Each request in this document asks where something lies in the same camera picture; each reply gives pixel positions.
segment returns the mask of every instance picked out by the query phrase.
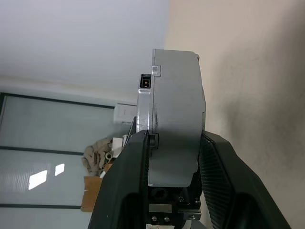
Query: gray device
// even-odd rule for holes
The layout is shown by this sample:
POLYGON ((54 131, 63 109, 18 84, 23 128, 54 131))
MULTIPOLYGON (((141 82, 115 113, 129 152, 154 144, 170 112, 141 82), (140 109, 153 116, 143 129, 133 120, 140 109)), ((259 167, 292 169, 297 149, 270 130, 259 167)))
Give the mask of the gray device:
POLYGON ((154 49, 152 73, 138 87, 136 132, 155 136, 149 157, 148 184, 187 187, 198 169, 205 100, 194 52, 154 49))

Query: white ceiling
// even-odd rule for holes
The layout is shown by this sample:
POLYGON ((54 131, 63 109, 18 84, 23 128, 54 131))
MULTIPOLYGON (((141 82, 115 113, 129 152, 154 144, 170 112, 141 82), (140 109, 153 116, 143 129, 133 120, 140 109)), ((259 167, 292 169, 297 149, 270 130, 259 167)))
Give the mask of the white ceiling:
POLYGON ((1 0, 0 75, 135 93, 168 0, 1 0))

